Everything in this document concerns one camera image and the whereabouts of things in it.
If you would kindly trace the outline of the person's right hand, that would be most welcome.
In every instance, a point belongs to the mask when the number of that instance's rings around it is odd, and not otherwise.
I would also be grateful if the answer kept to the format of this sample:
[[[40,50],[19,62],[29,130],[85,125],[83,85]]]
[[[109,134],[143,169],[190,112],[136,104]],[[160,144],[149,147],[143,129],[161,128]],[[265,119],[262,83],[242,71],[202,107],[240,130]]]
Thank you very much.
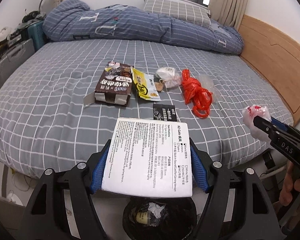
[[[291,161],[287,163],[287,172],[283,181],[283,187],[280,192],[279,201],[283,206],[287,206],[293,199],[292,189],[300,192],[300,179],[294,181],[292,178],[294,165]]]

